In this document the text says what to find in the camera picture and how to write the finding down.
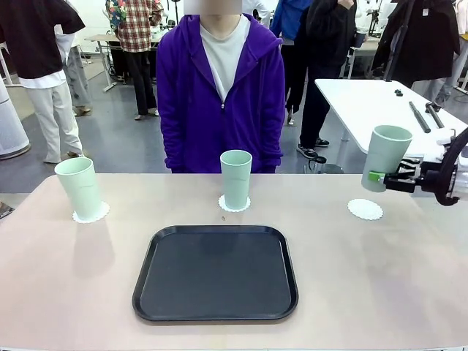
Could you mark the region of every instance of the white table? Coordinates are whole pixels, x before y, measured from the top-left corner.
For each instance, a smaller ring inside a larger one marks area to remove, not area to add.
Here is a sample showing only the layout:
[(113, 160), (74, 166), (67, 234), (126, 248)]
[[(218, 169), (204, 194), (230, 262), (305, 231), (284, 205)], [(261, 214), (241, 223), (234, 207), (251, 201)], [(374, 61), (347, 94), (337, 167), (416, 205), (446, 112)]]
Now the white table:
[[(425, 113), (426, 103), (429, 101), (396, 81), (319, 79), (315, 83), (344, 126), (336, 162), (338, 165), (343, 163), (350, 135), (359, 149), (367, 154), (372, 130), (382, 124), (391, 124), (411, 131), (413, 141), (406, 156), (419, 158), (437, 146), (437, 136), (449, 133), (446, 129), (454, 129), (458, 135), (467, 128), (464, 122), (441, 110), (438, 114), (445, 128), (438, 129), (431, 115)], [(402, 97), (396, 96), (396, 89), (401, 90)], [(423, 115), (431, 128), (430, 133), (425, 134), (421, 129), (409, 101), (412, 101)]]
[[(151, 39), (151, 43), (159, 44), (164, 34), (165, 32), (162, 32), (160, 36)], [(109, 75), (109, 65), (107, 64), (107, 60), (105, 58), (104, 52), (102, 51), (101, 42), (107, 42), (107, 43), (119, 42), (120, 40), (114, 34), (98, 34), (89, 38), (85, 38), (85, 40), (89, 42), (97, 42), (97, 47), (99, 48), (99, 54), (101, 55), (101, 59), (102, 59), (102, 66), (104, 67), (105, 77), (107, 79), (107, 86), (103, 89), (103, 91), (107, 93), (109, 90), (111, 90), (114, 86), (117, 85), (117, 82), (114, 82)]]

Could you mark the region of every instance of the white t-shirt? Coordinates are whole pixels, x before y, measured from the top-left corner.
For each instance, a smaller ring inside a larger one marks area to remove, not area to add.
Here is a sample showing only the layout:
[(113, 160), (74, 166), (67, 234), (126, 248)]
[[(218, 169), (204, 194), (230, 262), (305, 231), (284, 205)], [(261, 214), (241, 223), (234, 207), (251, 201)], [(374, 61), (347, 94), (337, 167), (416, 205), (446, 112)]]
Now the white t-shirt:
[(216, 90), (223, 102), (226, 100), (227, 93), (233, 87), (235, 72), (249, 30), (250, 21), (242, 15), (237, 27), (224, 39), (214, 37), (200, 24), (203, 47), (213, 73)]

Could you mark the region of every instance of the beige tabletop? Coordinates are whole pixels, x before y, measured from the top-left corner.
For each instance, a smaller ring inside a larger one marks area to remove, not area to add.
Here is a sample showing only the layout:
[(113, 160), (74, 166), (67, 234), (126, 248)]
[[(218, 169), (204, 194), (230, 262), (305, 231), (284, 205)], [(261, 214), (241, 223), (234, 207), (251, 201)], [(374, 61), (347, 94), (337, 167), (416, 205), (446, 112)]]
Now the beige tabletop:
[(377, 51), (380, 43), (380, 38), (369, 37), (369, 39), (363, 42), (360, 48), (354, 48), (356, 51)]
[[(36, 350), (428, 349), (468, 344), (468, 255), (406, 194), (358, 175), (254, 175), (251, 208), (217, 205), (218, 175), (99, 175), (110, 213), (71, 220), (48, 178), (0, 222), (0, 346)], [(377, 201), (365, 222), (346, 204)], [(149, 241), (175, 224), (264, 224), (288, 240), (299, 290), (273, 323), (143, 322), (132, 294)]]

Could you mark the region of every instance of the black jacket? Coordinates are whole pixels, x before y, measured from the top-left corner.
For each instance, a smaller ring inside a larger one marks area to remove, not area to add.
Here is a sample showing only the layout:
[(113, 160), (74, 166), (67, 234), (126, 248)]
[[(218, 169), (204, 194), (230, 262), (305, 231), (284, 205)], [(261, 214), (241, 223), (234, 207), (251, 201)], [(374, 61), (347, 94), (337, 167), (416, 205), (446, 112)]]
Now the black jacket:
[(57, 24), (64, 34), (85, 27), (64, 0), (0, 0), (0, 42), (7, 42), (19, 77), (41, 78), (62, 70)]
[[(374, 68), (386, 66), (395, 33), (404, 22), (408, 0), (399, 0), (388, 18)], [(423, 15), (424, 9), (429, 12)], [(460, 53), (456, 14), (450, 0), (415, 0), (408, 32), (392, 79), (411, 86), (419, 80), (452, 75), (453, 53)]]
[(315, 0), (306, 19), (309, 60), (341, 66), (355, 35), (356, 3), (347, 10), (337, 0)]

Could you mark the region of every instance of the purple zip-up jacket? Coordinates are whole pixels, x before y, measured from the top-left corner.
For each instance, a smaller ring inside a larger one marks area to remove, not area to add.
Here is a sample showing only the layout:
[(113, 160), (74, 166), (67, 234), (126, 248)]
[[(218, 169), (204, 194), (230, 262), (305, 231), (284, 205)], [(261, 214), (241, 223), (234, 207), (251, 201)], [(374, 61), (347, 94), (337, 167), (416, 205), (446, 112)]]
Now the purple zip-up jacket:
[(250, 31), (224, 103), (203, 48), (200, 16), (184, 16), (159, 44), (158, 109), (166, 165), (173, 173), (219, 173), (219, 157), (233, 149), (252, 154), (253, 173), (274, 173), (281, 163), (281, 40), (245, 16)]

